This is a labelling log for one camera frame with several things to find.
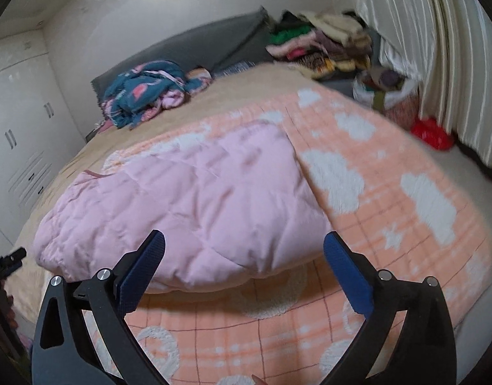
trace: silver bolt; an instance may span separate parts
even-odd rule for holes
[[[435,277],[427,277],[426,278],[426,283],[430,287],[437,287],[438,286],[438,280]]]
[[[108,269],[102,269],[98,274],[96,274],[96,277],[100,281],[105,281],[109,276],[111,276],[111,271]]]
[[[382,281],[389,281],[390,279],[392,279],[392,272],[390,272],[389,270],[383,269],[383,270],[378,272],[378,276],[379,276],[379,279],[381,279]]]
[[[53,277],[53,278],[50,280],[50,285],[52,285],[52,287],[56,287],[56,286],[57,286],[57,285],[59,285],[61,282],[62,282],[62,278],[61,278],[61,277]]]

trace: pink comforter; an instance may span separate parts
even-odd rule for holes
[[[40,266],[82,280],[153,229],[166,254],[149,291],[205,292],[312,261],[331,225],[287,135],[253,122],[111,175],[81,173],[41,222],[33,251]]]

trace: folded clothes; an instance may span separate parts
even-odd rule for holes
[[[311,79],[321,79],[331,75],[335,71],[335,64],[324,53],[314,52],[301,56],[292,64],[298,65],[295,69],[299,70],[304,76]]]
[[[308,49],[305,49],[304,47],[298,47],[297,49],[294,49],[293,51],[287,53],[287,59],[294,60],[303,55],[306,55],[307,53],[308,53]]]
[[[283,30],[297,29],[301,26],[311,26],[312,24],[307,20],[302,20],[299,17],[292,14],[290,11],[284,11],[282,13],[279,22],[275,23],[271,27],[271,33],[280,33]]]
[[[314,12],[300,14],[317,29],[322,30],[326,36],[344,47],[364,48],[372,44],[370,36],[363,31],[362,25],[350,16]]]
[[[276,34],[271,34],[271,44],[282,45],[295,37],[308,33],[310,30],[312,30],[312,27],[308,25],[301,26],[297,29],[282,30]]]
[[[361,71],[368,70],[372,66],[371,58],[369,58],[367,55],[358,58],[353,58],[353,59],[354,59],[354,64],[356,65],[356,69],[358,70]]]
[[[363,20],[356,11],[354,10],[346,10],[344,12],[342,12],[342,15],[343,16],[349,16],[349,17],[352,17],[354,18],[354,20],[356,20],[361,27],[363,27],[364,29],[367,28],[367,23],[365,22],[365,20]]]
[[[322,50],[330,59],[335,61],[348,60],[350,58],[363,57],[372,53],[371,45],[359,47],[344,47],[340,43],[333,42],[322,30],[314,29],[311,32],[300,35],[285,42],[283,45],[268,45],[266,50],[274,58],[280,59],[287,57],[288,54],[296,49],[309,49],[316,47]]]

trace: blue gripper pad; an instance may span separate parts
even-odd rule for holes
[[[166,240],[161,232],[157,232],[144,249],[143,246],[144,244],[139,249],[142,253],[118,285],[116,311],[121,317],[137,309],[139,301],[164,257]]]
[[[369,318],[374,311],[372,286],[363,277],[334,233],[328,233],[324,239],[324,257],[331,266],[354,312]]]

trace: orange blanket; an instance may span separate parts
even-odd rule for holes
[[[399,279],[437,277],[458,324],[488,281],[489,230],[411,136],[336,92],[300,89],[203,119],[115,152],[104,171],[258,118],[286,131],[316,198],[349,247]],[[115,371],[90,314],[87,319],[104,366]],[[386,352],[403,319],[396,318]],[[170,383],[251,385],[255,374],[270,385],[302,385],[331,370],[363,318],[321,258],[222,292],[145,295],[126,321]]]

